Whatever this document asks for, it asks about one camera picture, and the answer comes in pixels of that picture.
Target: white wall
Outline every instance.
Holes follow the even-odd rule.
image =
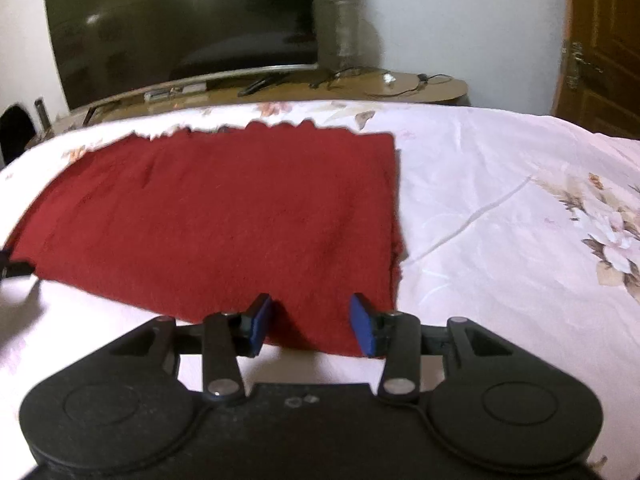
[[[318,0],[321,25],[327,1]],[[549,112],[564,0],[357,1],[366,60],[393,70],[463,78],[475,106]],[[40,96],[52,118],[67,112],[44,0],[0,0],[0,111],[20,103],[36,118],[33,101]]]

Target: television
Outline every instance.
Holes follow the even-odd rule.
[[[313,0],[45,0],[71,110],[175,82],[309,70]]]

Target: mattress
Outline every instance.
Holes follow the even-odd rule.
[[[184,110],[99,124],[29,150],[0,171],[0,246],[47,184],[90,150],[131,132],[250,121],[390,132],[399,151],[399,215],[407,249],[397,306],[423,324],[465,316],[587,384],[605,415],[590,460],[610,480],[640,473],[640,144],[551,117],[376,102],[268,103]],[[154,316],[36,277],[0,284],[3,477],[34,461],[18,409],[43,378]],[[266,346],[241,358],[257,382],[370,383],[379,360]],[[199,359],[178,377],[202,389]],[[443,378],[422,359],[423,389]]]

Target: brown door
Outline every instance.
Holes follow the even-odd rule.
[[[640,139],[640,0],[569,0],[555,115]]]

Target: wooden tv stand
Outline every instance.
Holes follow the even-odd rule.
[[[401,103],[438,103],[449,105],[468,104],[468,86],[464,81],[438,76],[416,91],[394,96],[418,85],[415,74],[390,72],[396,81],[385,85],[382,70],[369,70],[359,75],[345,76],[331,84],[324,82],[318,88],[310,83],[322,80],[326,71],[299,72],[290,74],[283,83],[261,90],[247,97],[238,97],[238,91],[255,81],[256,76],[209,81],[209,90],[193,94],[176,94],[155,102],[145,102],[143,94],[131,93],[118,102],[98,108],[88,125],[133,117],[152,116],[181,110],[215,105],[309,101],[309,100],[370,100]],[[73,111],[69,117],[60,119],[52,126],[52,134],[59,135],[82,126],[87,107]]]

